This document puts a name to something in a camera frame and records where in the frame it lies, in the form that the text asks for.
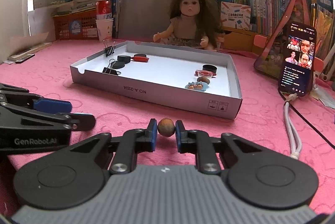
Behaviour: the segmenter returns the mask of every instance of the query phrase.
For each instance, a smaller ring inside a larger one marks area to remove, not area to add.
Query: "doll's dress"
[[[196,42],[194,39],[197,31],[195,16],[182,14],[172,18],[170,21],[173,24],[174,32],[168,38],[161,39],[160,42],[162,44],[201,48],[200,42]]]

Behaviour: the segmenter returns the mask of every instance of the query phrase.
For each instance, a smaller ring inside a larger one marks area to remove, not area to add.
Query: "blue round sticker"
[[[70,23],[70,32],[72,34],[81,33],[81,22],[78,20],[74,20]]]

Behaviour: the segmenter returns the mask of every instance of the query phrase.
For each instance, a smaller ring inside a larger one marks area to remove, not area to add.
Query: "red can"
[[[112,18],[112,3],[110,0],[99,0],[95,5],[97,10],[97,19],[110,19]]]

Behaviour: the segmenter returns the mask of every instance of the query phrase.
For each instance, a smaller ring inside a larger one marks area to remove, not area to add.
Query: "white tray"
[[[147,63],[131,61],[119,76],[102,73],[118,55],[146,54]],[[217,67],[205,92],[185,89],[205,64]],[[178,109],[234,119],[242,103],[236,69],[230,55],[153,43],[118,44],[106,57],[102,50],[70,66],[73,82]]]

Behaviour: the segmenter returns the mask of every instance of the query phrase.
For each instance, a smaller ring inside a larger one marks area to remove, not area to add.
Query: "doll's hand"
[[[160,39],[162,39],[162,37],[160,36],[160,33],[156,33],[154,36],[153,36],[153,41],[154,42],[158,42]]]
[[[200,45],[202,47],[206,47],[208,45],[208,39],[207,38],[202,38]]]

